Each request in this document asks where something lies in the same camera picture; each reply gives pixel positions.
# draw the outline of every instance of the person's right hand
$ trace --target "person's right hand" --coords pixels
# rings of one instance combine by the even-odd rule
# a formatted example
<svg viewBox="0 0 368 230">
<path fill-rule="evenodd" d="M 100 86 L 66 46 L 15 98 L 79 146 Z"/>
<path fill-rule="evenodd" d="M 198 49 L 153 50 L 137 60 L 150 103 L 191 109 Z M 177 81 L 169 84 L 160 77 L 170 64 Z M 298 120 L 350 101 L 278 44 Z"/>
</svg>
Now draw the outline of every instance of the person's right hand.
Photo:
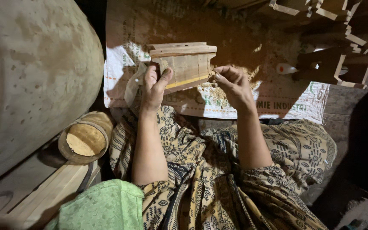
<svg viewBox="0 0 368 230">
<path fill-rule="evenodd" d="M 220 66 L 213 69 L 218 86 L 225 92 L 229 104 L 238 112 L 255 112 L 248 75 L 232 66 Z"/>
</svg>

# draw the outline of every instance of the wooden container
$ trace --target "wooden container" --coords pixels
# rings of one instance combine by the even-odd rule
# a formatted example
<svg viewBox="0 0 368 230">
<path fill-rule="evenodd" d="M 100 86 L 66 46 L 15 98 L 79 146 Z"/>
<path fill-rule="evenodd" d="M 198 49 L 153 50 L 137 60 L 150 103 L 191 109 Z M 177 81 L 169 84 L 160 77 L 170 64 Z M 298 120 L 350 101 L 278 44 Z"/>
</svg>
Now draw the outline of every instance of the wooden container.
<svg viewBox="0 0 368 230">
<path fill-rule="evenodd" d="M 113 123 L 104 112 L 90 112 L 64 128 L 59 136 L 60 153 L 73 165 L 93 162 L 107 151 Z"/>
</svg>

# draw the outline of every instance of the hand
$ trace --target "hand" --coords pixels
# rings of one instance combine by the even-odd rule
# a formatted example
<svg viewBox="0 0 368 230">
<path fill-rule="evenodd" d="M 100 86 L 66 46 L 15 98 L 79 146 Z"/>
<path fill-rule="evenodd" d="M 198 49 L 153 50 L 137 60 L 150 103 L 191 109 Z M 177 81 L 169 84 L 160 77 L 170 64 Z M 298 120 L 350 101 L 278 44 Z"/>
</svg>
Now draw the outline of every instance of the hand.
<svg viewBox="0 0 368 230">
<path fill-rule="evenodd" d="M 156 65 L 151 63 L 144 75 L 141 111 L 157 112 L 163 102 L 164 89 L 173 77 L 173 70 L 168 67 L 157 81 Z"/>
<path fill-rule="evenodd" d="M 225 92 L 229 104 L 238 112 L 256 112 L 248 75 L 232 66 L 220 66 L 213 69 L 214 79 Z"/>
</svg>

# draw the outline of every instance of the person's left hand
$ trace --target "person's left hand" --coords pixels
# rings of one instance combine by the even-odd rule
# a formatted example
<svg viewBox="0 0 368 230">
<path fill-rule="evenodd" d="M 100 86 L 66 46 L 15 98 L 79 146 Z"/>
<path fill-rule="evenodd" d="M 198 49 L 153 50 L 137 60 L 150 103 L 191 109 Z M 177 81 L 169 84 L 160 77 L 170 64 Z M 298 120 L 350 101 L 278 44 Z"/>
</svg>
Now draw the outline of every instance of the person's left hand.
<svg viewBox="0 0 368 230">
<path fill-rule="evenodd" d="M 173 77 L 173 70 L 168 67 L 157 81 L 156 65 L 151 63 L 144 75 L 141 111 L 157 112 L 163 102 L 164 89 Z"/>
</svg>

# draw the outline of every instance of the person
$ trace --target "person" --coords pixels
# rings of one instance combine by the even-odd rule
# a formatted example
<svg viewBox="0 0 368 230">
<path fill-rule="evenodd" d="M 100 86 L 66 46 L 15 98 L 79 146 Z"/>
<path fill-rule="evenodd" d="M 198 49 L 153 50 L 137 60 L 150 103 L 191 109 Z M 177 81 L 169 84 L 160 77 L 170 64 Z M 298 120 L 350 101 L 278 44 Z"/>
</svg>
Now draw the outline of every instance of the person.
<svg viewBox="0 0 368 230">
<path fill-rule="evenodd" d="M 238 125 L 198 133 L 161 106 L 173 70 L 157 80 L 150 65 L 139 112 L 113 131 L 110 165 L 142 189 L 144 229 L 326 229 L 299 195 L 321 183 L 335 142 L 308 120 L 261 124 L 248 76 L 230 66 L 214 72 Z"/>
</svg>

